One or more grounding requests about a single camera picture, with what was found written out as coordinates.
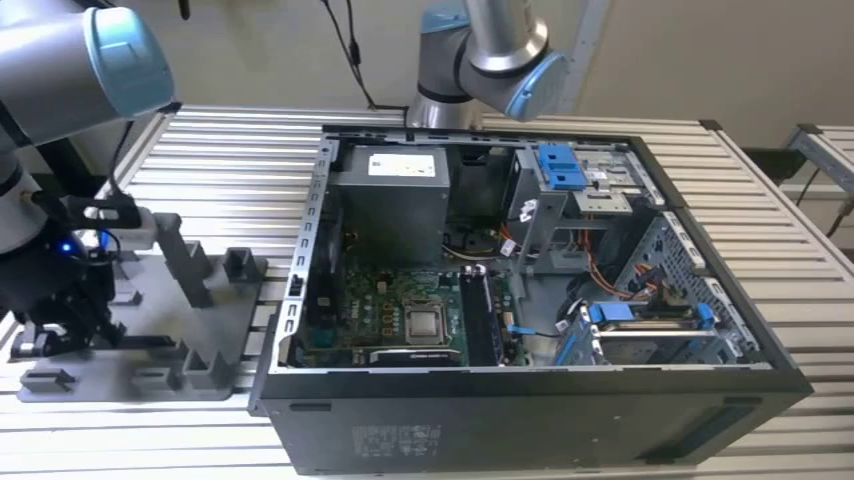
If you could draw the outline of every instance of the slotted metal table surface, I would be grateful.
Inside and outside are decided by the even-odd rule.
[[[127,191],[152,210],[179,213],[185,237],[208,252],[247,246],[271,259],[240,385],[220,403],[21,404],[17,378],[29,364],[4,364],[0,472],[19,478],[59,472],[87,480],[295,476],[268,422],[244,408],[267,319],[284,294],[320,127],[399,123],[396,113],[200,106],[152,122],[119,166]],[[643,137],[815,389],[695,470],[580,472],[572,478],[854,478],[854,266],[726,134],[695,121],[578,117],[519,124],[487,116],[486,129]],[[3,359],[15,330],[7,318]]]

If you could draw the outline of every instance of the black cable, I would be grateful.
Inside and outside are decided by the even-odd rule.
[[[832,221],[830,230],[827,230],[827,238],[832,237],[832,234],[836,233],[836,230],[839,229],[839,225],[842,224],[843,218],[844,218],[844,215],[842,213],[836,215],[836,219]]]
[[[347,0],[347,23],[349,26],[349,58],[353,66],[356,67],[356,72],[359,72],[359,78],[361,78],[361,70],[359,69],[359,66],[361,65],[361,49],[359,48],[359,42],[356,42],[356,29],[352,26],[351,0]]]
[[[344,52],[344,57],[347,57],[347,65],[349,66],[349,71],[352,72],[352,76],[356,79],[356,84],[361,89],[361,93],[364,94],[364,99],[368,102],[368,108],[376,108],[376,103],[373,102],[373,98],[368,93],[368,90],[364,86],[364,82],[361,81],[361,75],[359,74],[359,70],[353,65],[352,57],[349,56],[349,51],[347,50],[347,45],[344,44],[344,36],[341,35],[341,27],[337,24],[337,18],[335,18],[335,12],[332,12],[332,7],[329,7],[328,0],[320,0],[323,6],[325,7],[325,11],[329,14],[329,19],[332,20],[332,26],[335,27],[335,35],[337,36],[337,42],[341,45],[341,50]]]
[[[796,206],[800,206],[800,201],[803,200],[806,191],[810,189],[810,185],[812,185],[812,181],[815,180],[815,177],[818,177],[818,172],[820,172],[820,169],[815,168],[812,175],[810,175],[810,179],[806,181],[806,184],[803,184],[803,190],[800,190],[800,195],[798,195],[798,200],[795,201]]]
[[[328,0],[320,0],[323,6],[325,7],[325,11],[329,14],[329,19],[332,20],[332,26],[335,27],[335,35],[337,36],[337,42],[341,46],[341,51],[344,52],[344,57],[347,58],[347,65],[349,66],[349,71],[352,72],[352,77],[356,80],[356,84],[359,85],[359,89],[364,95],[364,100],[368,103],[368,108],[371,110],[400,110],[403,112],[403,127],[405,128],[405,117],[409,111],[408,106],[399,105],[380,105],[373,101],[373,97],[368,93],[368,89],[364,85],[364,79],[361,77],[361,70],[359,65],[361,64],[361,53],[359,51],[359,44],[355,39],[353,33],[353,24],[352,24],[352,4],[349,0],[347,1],[347,11],[348,11],[348,23],[349,23],[349,41],[351,41],[351,49],[355,45],[355,51],[351,52],[351,49],[347,48],[347,44],[344,43],[344,35],[341,34],[341,28],[337,23],[337,18],[335,17],[335,12],[332,11],[332,7],[329,6]]]
[[[119,182],[116,181],[116,168],[119,167],[119,156],[121,155],[121,150],[124,149],[124,144],[128,141],[128,137],[131,136],[131,129],[133,128],[133,120],[128,120],[124,125],[124,131],[121,132],[121,138],[119,139],[119,145],[116,145],[116,151],[112,154],[112,159],[109,160],[109,173],[107,180],[109,181],[109,195],[116,197],[128,197],[129,195],[121,191],[119,187]]]

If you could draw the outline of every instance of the beige wall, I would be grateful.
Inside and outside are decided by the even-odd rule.
[[[213,105],[363,108],[319,0],[192,0],[184,22],[175,0],[113,0],[133,8],[165,49],[181,100]],[[415,94],[420,14],[435,0],[352,0],[364,80],[377,103]],[[329,0],[347,38],[344,0]],[[579,0],[534,0],[568,51]]]
[[[740,145],[854,125],[854,1],[612,0],[578,113],[714,118]]]

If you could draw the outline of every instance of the blue plastic clip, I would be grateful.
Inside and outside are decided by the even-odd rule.
[[[552,190],[584,190],[587,178],[568,145],[540,144],[536,161]]]
[[[696,314],[699,315],[699,329],[708,330],[715,326],[715,313],[704,303],[696,304]]]

